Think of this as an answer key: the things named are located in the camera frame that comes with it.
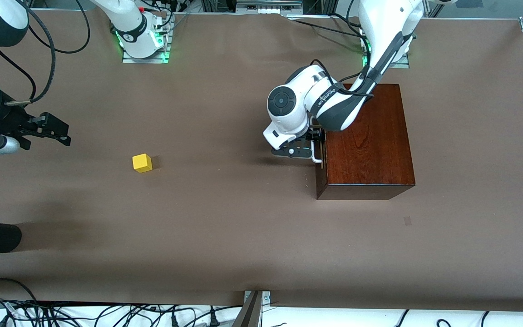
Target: yellow block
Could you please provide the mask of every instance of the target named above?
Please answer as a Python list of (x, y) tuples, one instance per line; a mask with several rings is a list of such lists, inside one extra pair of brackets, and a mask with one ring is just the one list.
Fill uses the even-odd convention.
[(152, 170), (152, 161), (146, 153), (135, 155), (133, 157), (133, 168), (139, 173), (144, 173)]

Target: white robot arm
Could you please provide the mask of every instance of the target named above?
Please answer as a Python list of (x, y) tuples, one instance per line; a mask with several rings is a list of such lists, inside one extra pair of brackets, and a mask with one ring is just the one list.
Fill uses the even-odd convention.
[(124, 50), (134, 58), (147, 58), (163, 47), (161, 17), (141, 12), (133, 0), (90, 0), (110, 18)]
[(310, 116), (324, 130), (346, 129), (389, 65), (409, 50), (423, 11), (423, 0), (360, 0), (360, 24), (371, 45), (369, 64), (365, 65), (350, 92), (315, 64), (299, 68), (285, 84), (274, 88), (267, 100), (272, 123), (264, 131), (270, 145), (279, 150), (305, 136)]

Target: brown table surface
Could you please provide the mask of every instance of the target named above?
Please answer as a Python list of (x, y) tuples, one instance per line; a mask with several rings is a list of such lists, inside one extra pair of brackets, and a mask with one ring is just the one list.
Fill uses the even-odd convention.
[[(352, 37), (277, 15), (192, 15), (169, 64), (121, 64), (102, 12), (92, 41), (58, 54), (29, 106), (70, 124), (71, 147), (34, 139), (0, 157), (0, 255), (42, 300), (523, 310), (523, 33), (514, 20), (423, 20), (399, 83), (417, 186), (390, 201), (317, 201), (314, 166), (275, 158), (268, 92), (320, 58), (359, 68)], [(81, 45), (78, 12), (41, 12), (58, 48)], [(44, 86), (49, 50), (4, 49)], [(25, 78), (0, 58), (0, 87)], [(133, 155), (156, 169), (139, 174)], [(412, 225), (405, 225), (410, 218)], [(24, 297), (0, 284), (0, 296)]]

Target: power cord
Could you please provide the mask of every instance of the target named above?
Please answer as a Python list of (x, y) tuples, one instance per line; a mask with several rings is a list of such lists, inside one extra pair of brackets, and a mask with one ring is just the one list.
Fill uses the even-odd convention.
[(482, 317), (481, 317), (481, 327), (484, 327), (485, 317), (488, 316), (488, 313), (489, 313), (489, 310), (484, 312), (484, 315), (482, 315)]
[(164, 22), (164, 23), (161, 24), (161, 25), (158, 25), (158, 26), (157, 26), (158, 29), (159, 29), (160, 27), (163, 27), (163, 26), (165, 26), (166, 24), (169, 24), (169, 23), (170, 23), (171, 18), (173, 17), (173, 10), (172, 10), (172, 9), (170, 9), (170, 8), (166, 8), (166, 7), (160, 7), (160, 6), (157, 6), (154, 2), (153, 2), (153, 4), (149, 4), (149, 3), (146, 2), (145, 0), (141, 0), (141, 2), (143, 2), (143, 4), (146, 4), (146, 5), (149, 6), (149, 7), (152, 7), (152, 8), (156, 8), (156, 9), (158, 9), (158, 11), (160, 11), (160, 12), (162, 12), (162, 9), (164, 9), (164, 10), (168, 10), (167, 21)]
[(213, 306), (211, 306), (211, 309), (209, 312), (211, 314), (211, 323), (209, 323), (209, 327), (219, 327), (220, 323), (219, 323), (219, 321), (217, 321), (217, 316), (215, 315)]
[[(361, 39), (361, 41), (365, 44), (365, 52), (366, 52), (366, 57), (367, 57), (366, 65), (363, 67), (363, 69), (360, 72), (358, 72), (356, 74), (353, 74), (353, 75), (350, 75), (350, 76), (343, 77), (342, 79), (340, 79), (339, 82), (343, 82), (345, 80), (349, 80), (349, 79), (352, 79), (354, 77), (359, 77), (359, 76), (361, 76), (363, 74), (363, 72), (365, 70), (367, 71), (369, 69), (368, 67), (370, 67), (371, 50), (370, 50), (369, 42), (368, 42), (368, 40), (366, 39), (366, 37), (364, 35), (362, 35), (359, 31), (357, 31), (357, 29), (355, 29), (355, 27), (360, 28), (360, 25), (359, 24), (355, 24), (355, 23), (351, 23), (350, 19), (349, 19), (350, 8), (352, 7), (354, 1), (355, 0), (351, 0), (350, 1), (350, 4), (349, 4), (349, 6), (348, 6), (348, 8), (346, 10), (346, 17), (343, 17), (342, 15), (340, 15), (338, 13), (332, 13), (332, 14), (329, 15), (329, 16), (338, 17), (339, 19), (344, 21), (346, 23), (346, 25), (348, 26), (348, 28), (351, 31), (353, 31), (354, 34), (353, 33), (344, 32), (344, 31), (340, 31), (340, 30), (336, 30), (336, 29), (330, 29), (329, 27), (325, 27), (325, 26), (321, 26), (321, 25), (315, 25), (315, 24), (312, 24), (312, 23), (306, 23), (305, 21), (295, 20), (297, 23), (300, 23), (300, 24), (309, 25), (309, 26), (312, 26), (312, 27), (317, 27), (319, 29), (333, 31), (333, 32), (336, 32), (336, 33), (341, 33), (343, 35), (351, 35), (351, 36), (359, 37)], [(324, 64), (322, 64), (322, 62), (320, 62), (320, 60), (314, 59), (314, 60), (312, 60), (311, 64), (314, 64), (314, 62), (317, 62), (322, 67), (322, 69), (324, 69), (324, 73), (328, 77), (328, 80), (330, 81), (331, 84), (334, 84), (334, 80), (332, 79), (332, 76), (328, 72), (328, 69), (326, 69), (326, 66)], [(357, 95), (357, 96), (360, 96), (360, 97), (367, 97), (368, 98), (367, 101), (370, 98), (374, 97), (374, 95), (372, 93), (362, 93), (362, 92), (350, 91), (350, 90), (344, 89), (344, 88), (338, 89), (337, 92), (341, 93), (341, 94), (345, 94), (345, 95)]]
[(449, 323), (449, 321), (446, 321), (445, 319), (439, 319), (436, 323), (436, 326), (437, 327), (441, 327), (441, 323), (444, 322), (447, 324), (448, 327), (451, 327), (451, 324)]
[[(484, 312), (484, 314), (481, 316), (481, 327), (484, 327), (485, 317), (488, 316), (488, 313), (489, 313), (489, 310)], [(451, 327), (451, 324), (449, 323), (449, 321), (446, 321), (445, 319), (439, 319), (435, 325), (437, 327), (442, 327), (441, 326), (442, 322), (446, 323), (447, 327)]]
[(229, 307), (222, 307), (222, 308), (216, 308), (216, 309), (213, 309), (213, 310), (210, 310), (209, 312), (207, 312), (206, 314), (202, 314), (198, 317), (196, 317), (195, 319), (193, 319), (192, 321), (190, 321), (189, 323), (187, 323), (187, 325), (183, 326), (183, 327), (189, 327), (189, 325), (191, 325), (192, 323), (195, 324), (197, 322), (197, 320), (207, 316), (207, 315), (210, 315), (212, 312), (217, 312), (217, 311), (221, 311), (221, 310), (226, 310), (226, 309), (232, 309), (232, 308), (241, 308), (243, 305), (240, 305), (240, 306), (229, 306)]
[(177, 317), (175, 315), (175, 307), (173, 306), (173, 313), (171, 316), (171, 327), (179, 327), (179, 323), (177, 322)]
[(15, 0), (15, 1), (18, 4), (20, 4), (21, 6), (23, 6), (23, 8), (25, 8), (25, 10), (27, 10), (27, 12), (35, 19), (35, 21), (37, 21), (39, 26), (41, 26), (42, 30), (44, 30), (44, 33), (45, 33), (46, 37), (48, 38), (49, 49), (52, 54), (52, 65), (50, 66), (48, 81), (46, 82), (46, 85), (45, 85), (44, 89), (42, 90), (42, 92), (37, 97), (35, 97), (33, 99), (29, 99), (27, 101), (8, 102), (8, 105), (32, 104), (36, 101), (41, 100), (46, 95), (46, 93), (48, 93), (48, 90), (49, 90), (50, 86), (52, 85), (52, 80), (54, 80), (54, 72), (56, 71), (56, 48), (54, 47), (54, 40), (52, 40), (52, 35), (50, 35), (48, 28), (45, 26), (43, 21), (41, 19), (39, 19), (38, 15), (36, 15), (35, 12), (33, 10), (31, 10), (31, 8), (29, 8), (22, 0)]
[(401, 319), (399, 320), (399, 323), (397, 323), (397, 325), (395, 327), (401, 327), (401, 325), (403, 325), (403, 320), (405, 320), (405, 317), (407, 316), (407, 313), (409, 312), (409, 309), (405, 310), (405, 312), (403, 312), (403, 315), (401, 315)]
[[(88, 36), (86, 37), (86, 42), (84, 43), (84, 45), (81, 46), (77, 50), (66, 51), (66, 50), (56, 49), (56, 52), (60, 52), (61, 54), (76, 54), (76, 53), (80, 52), (81, 50), (84, 50), (86, 48), (86, 46), (88, 46), (88, 43), (90, 43), (91, 31), (90, 31), (90, 23), (88, 21), (88, 17), (86, 16), (86, 12), (82, 8), (82, 4), (80, 3), (80, 1), (79, 0), (75, 0), (75, 2), (78, 4), (79, 9), (82, 12), (82, 15), (84, 16), (84, 21), (86, 22), (86, 29), (88, 30)], [(29, 27), (29, 30), (35, 36), (35, 38), (38, 39), (38, 41), (41, 44), (43, 44), (43, 45), (45, 45), (45, 46), (47, 46), (49, 48), (49, 44), (47, 44), (44, 40), (40, 39), (39, 35), (37, 35), (37, 33), (34, 31), (34, 29), (31, 28), (31, 26)]]
[(2, 58), (4, 58), (7, 62), (9, 62), (9, 64), (11, 64), (13, 67), (15, 67), (15, 69), (19, 70), (23, 75), (25, 75), (25, 77), (27, 77), (27, 79), (30, 80), (30, 83), (31, 83), (30, 100), (33, 99), (35, 97), (35, 91), (36, 91), (34, 79), (23, 68), (21, 68), (18, 64), (13, 62), (13, 60), (11, 60), (8, 56), (6, 56), (1, 50), (0, 50), (0, 56)]
[(191, 13), (189, 13), (189, 12), (185, 13), (183, 18), (181, 18), (179, 21), (177, 21), (177, 23), (175, 23), (175, 25), (172, 27), (172, 29), (169, 29), (166, 32), (159, 32), (158, 35), (167, 35), (168, 33), (172, 32), (177, 26), (179, 26), (179, 24), (181, 24), (181, 21), (183, 21), (183, 20), (185, 20), (185, 18), (189, 17), (190, 14)]

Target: brown wooden box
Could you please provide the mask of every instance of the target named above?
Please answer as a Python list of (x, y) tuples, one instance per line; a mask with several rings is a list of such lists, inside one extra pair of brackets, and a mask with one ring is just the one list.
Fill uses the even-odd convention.
[(415, 186), (401, 91), (380, 84), (343, 132), (326, 132), (318, 199), (391, 199)]

